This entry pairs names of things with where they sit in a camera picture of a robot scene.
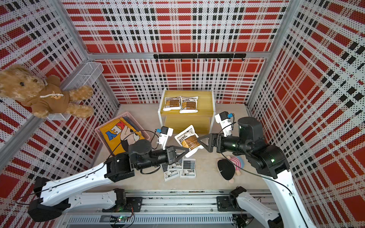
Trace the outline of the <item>brown coffee bag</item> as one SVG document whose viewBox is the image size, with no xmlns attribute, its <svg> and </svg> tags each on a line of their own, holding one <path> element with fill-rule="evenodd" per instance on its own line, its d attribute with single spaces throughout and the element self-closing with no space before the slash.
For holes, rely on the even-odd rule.
<svg viewBox="0 0 365 228">
<path fill-rule="evenodd" d="M 193 156 L 199 149 L 203 149 L 204 147 L 198 142 L 199 136 L 195 132 L 194 126 L 190 125 L 185 130 L 180 132 L 175 136 L 175 140 L 179 143 L 180 146 L 189 149 L 189 152 L 185 155 L 185 158 L 190 158 Z"/>
<path fill-rule="evenodd" d="M 199 97 L 180 97 L 181 114 L 197 113 L 197 101 Z"/>
<path fill-rule="evenodd" d="M 165 97 L 165 105 L 163 106 L 163 111 L 173 111 L 173 110 L 181 110 L 182 106 L 180 103 L 181 97 Z"/>
</svg>

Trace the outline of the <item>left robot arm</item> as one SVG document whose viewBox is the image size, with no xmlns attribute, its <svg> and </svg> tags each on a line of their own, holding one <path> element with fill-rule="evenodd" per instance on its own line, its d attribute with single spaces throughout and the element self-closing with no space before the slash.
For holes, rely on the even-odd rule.
<svg viewBox="0 0 365 228">
<path fill-rule="evenodd" d="M 135 170 L 171 165 L 188 153 L 189 149 L 179 146 L 154 151 L 150 141 L 139 140 L 131 144 L 127 152 L 110 157 L 84 172 L 59 180 L 36 180 L 33 191 L 37 199 L 29 204 L 28 214 L 35 222 L 45 222 L 73 209 L 93 206 L 103 212 L 116 212 L 125 203 L 122 190 L 107 193 L 91 193 L 89 190 L 134 177 Z"/>
</svg>

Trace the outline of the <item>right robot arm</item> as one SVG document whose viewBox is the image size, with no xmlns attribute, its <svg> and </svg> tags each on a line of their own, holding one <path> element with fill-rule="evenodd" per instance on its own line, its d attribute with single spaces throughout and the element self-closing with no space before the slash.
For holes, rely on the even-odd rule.
<svg viewBox="0 0 365 228">
<path fill-rule="evenodd" d="M 314 228 L 296 186 L 289 162 L 284 152 L 275 145 L 267 144 L 262 124 L 253 117 L 242 117 L 237 121 L 239 135 L 224 133 L 208 134 L 197 141 L 208 151 L 231 152 L 244 155 L 256 169 L 255 176 L 266 182 L 278 210 L 274 211 L 254 199 L 246 189 L 237 187 L 230 192 L 229 199 L 236 210 L 244 210 L 265 228 Z"/>
</svg>

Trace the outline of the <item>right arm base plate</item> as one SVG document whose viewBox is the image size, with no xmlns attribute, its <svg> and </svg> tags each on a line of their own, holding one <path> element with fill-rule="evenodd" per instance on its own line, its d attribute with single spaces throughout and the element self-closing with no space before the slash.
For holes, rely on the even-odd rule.
<svg viewBox="0 0 365 228">
<path fill-rule="evenodd" d="M 219 212 L 241 211 L 237 201 L 229 196 L 218 196 L 216 202 Z"/>
</svg>

